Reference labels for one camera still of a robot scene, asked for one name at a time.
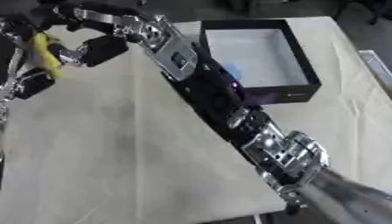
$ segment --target white tablecloth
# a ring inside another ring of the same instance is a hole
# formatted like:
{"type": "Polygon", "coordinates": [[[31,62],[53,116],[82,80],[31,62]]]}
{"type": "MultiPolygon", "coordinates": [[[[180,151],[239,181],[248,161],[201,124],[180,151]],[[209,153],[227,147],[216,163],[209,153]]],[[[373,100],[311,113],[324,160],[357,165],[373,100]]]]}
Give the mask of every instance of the white tablecloth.
{"type": "MultiPolygon", "coordinates": [[[[285,130],[325,146],[332,167],[392,192],[392,102],[329,17],[288,19],[323,86],[271,105],[285,130]]],[[[198,23],[182,24],[196,34],[198,23]]],[[[52,31],[71,46],[91,31],[52,31]]],[[[165,83],[137,46],[11,104],[0,223],[195,223],[284,203],[165,83]]]]}

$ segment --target open black box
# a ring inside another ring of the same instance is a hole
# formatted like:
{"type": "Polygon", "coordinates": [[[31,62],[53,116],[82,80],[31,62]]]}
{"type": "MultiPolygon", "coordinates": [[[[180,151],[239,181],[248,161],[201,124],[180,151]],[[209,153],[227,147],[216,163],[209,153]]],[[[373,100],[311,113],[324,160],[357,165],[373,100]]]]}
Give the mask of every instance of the open black box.
{"type": "Polygon", "coordinates": [[[321,86],[283,19],[207,20],[199,42],[244,87],[247,103],[308,102],[321,86]]]}

